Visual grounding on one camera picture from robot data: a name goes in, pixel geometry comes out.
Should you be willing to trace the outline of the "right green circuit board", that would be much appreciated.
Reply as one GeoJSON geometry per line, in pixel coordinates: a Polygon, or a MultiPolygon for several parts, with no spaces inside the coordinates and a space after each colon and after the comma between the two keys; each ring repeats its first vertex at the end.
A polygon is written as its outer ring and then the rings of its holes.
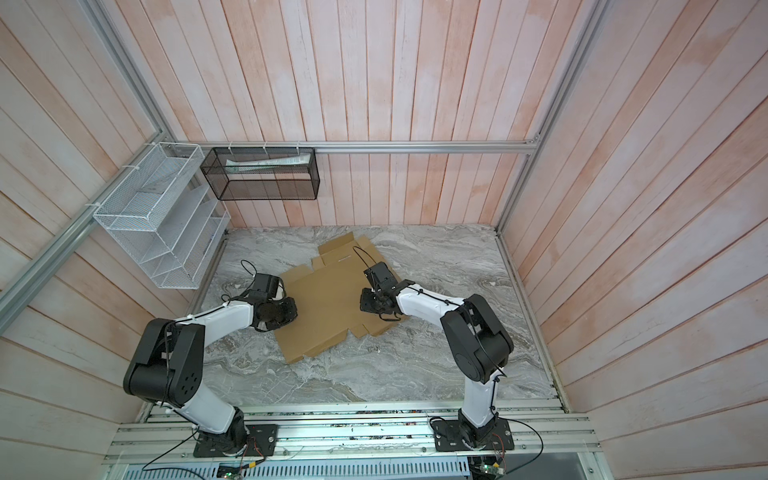
{"type": "Polygon", "coordinates": [[[498,480],[505,475],[504,469],[497,462],[484,457],[470,457],[468,466],[472,480],[498,480]]]}

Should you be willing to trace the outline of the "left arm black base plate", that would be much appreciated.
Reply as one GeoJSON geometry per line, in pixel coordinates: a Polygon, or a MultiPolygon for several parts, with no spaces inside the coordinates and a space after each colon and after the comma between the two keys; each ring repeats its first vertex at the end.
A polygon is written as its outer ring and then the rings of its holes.
{"type": "Polygon", "coordinates": [[[277,424],[246,423],[234,425],[222,434],[201,432],[193,457],[272,456],[278,438],[278,428],[277,424]]]}

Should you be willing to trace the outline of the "aluminium mounting rail frame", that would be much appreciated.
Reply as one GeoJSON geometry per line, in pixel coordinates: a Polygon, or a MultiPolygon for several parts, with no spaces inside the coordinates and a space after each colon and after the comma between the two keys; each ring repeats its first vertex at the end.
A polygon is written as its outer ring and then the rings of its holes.
{"type": "MultiPolygon", "coordinates": [[[[429,418],[456,417],[454,401],[287,404],[244,408],[249,424],[278,427],[275,459],[353,459],[434,456],[429,418]]],[[[595,452],[595,429],[585,414],[568,413],[552,399],[499,400],[499,414],[509,419],[507,436],[514,453],[595,452]]],[[[161,407],[139,423],[119,426],[104,457],[107,464],[143,464],[192,459],[191,425],[161,407]]]]}

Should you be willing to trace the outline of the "left green circuit board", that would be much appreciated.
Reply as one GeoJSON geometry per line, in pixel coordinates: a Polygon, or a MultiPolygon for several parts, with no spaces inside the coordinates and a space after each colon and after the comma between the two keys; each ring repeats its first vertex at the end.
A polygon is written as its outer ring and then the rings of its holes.
{"type": "Polygon", "coordinates": [[[216,478],[223,480],[243,480],[247,468],[245,466],[219,465],[216,478]]]}

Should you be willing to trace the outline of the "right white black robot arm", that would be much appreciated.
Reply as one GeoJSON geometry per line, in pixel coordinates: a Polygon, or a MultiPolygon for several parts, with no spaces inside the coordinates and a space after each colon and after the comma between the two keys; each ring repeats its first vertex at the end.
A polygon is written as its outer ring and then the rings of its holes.
{"type": "Polygon", "coordinates": [[[495,382],[505,374],[514,344],[483,296],[449,297],[403,281],[392,288],[363,289],[360,309],[385,321],[408,316],[440,327],[455,364],[465,376],[460,426],[477,439],[494,428],[495,382]]]}

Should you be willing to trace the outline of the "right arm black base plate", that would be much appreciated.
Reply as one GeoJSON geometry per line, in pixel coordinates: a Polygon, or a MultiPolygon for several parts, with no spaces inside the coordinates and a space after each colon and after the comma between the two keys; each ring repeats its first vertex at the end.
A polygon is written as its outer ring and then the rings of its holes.
{"type": "Polygon", "coordinates": [[[515,449],[509,423],[501,418],[493,418],[483,427],[475,427],[464,418],[430,417],[428,424],[438,452],[493,450],[505,453],[515,449]]]}

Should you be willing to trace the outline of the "white paper in black basket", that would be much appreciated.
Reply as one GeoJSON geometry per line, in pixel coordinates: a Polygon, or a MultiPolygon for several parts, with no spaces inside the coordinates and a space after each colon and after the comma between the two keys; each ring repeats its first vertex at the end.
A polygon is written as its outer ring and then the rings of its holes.
{"type": "Polygon", "coordinates": [[[227,174],[275,174],[300,172],[310,165],[310,154],[295,155],[280,158],[235,161],[227,160],[224,170],[227,174]]]}

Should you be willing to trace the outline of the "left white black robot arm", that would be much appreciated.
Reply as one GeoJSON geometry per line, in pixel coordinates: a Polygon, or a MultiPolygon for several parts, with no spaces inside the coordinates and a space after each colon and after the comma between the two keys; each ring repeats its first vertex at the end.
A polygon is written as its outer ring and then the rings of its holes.
{"type": "Polygon", "coordinates": [[[203,364],[210,344],[239,330],[269,332],[298,317],[295,300],[284,297],[255,304],[236,298],[208,311],[150,321],[129,362],[124,391],[164,404],[211,435],[237,439],[247,434],[242,412],[205,385],[203,364]]]}

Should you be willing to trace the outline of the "brown cardboard box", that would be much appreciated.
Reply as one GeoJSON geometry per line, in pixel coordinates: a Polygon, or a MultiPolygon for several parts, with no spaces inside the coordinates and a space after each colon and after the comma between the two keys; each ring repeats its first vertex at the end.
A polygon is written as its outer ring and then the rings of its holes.
{"type": "Polygon", "coordinates": [[[348,334],[376,337],[396,325],[360,309],[361,292],[370,286],[364,270],[383,259],[367,237],[347,233],[321,245],[309,266],[281,275],[298,312],[293,322],[275,332],[288,364],[315,357],[348,334]]]}

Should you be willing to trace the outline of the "green circuit board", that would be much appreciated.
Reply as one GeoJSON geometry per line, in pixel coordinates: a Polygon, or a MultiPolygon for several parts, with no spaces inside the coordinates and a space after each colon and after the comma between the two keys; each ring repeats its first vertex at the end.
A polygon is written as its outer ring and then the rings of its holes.
{"type": "Polygon", "coordinates": [[[498,480],[505,475],[504,469],[497,462],[484,457],[470,457],[468,466],[472,480],[498,480]]]}
{"type": "Polygon", "coordinates": [[[216,478],[223,480],[243,480],[247,468],[245,466],[219,465],[216,478]]]}

